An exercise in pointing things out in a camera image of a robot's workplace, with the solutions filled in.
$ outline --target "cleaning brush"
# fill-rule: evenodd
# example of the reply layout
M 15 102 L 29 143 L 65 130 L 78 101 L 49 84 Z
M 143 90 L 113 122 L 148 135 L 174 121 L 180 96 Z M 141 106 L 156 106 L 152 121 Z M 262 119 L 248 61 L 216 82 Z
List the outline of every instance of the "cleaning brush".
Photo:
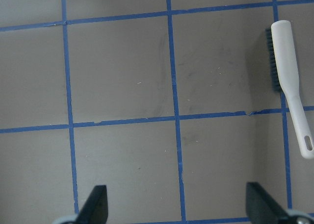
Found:
M 299 94 L 299 73 L 291 23 L 277 21 L 266 30 L 273 87 L 283 91 L 288 102 L 301 155 L 314 158 L 313 138 Z

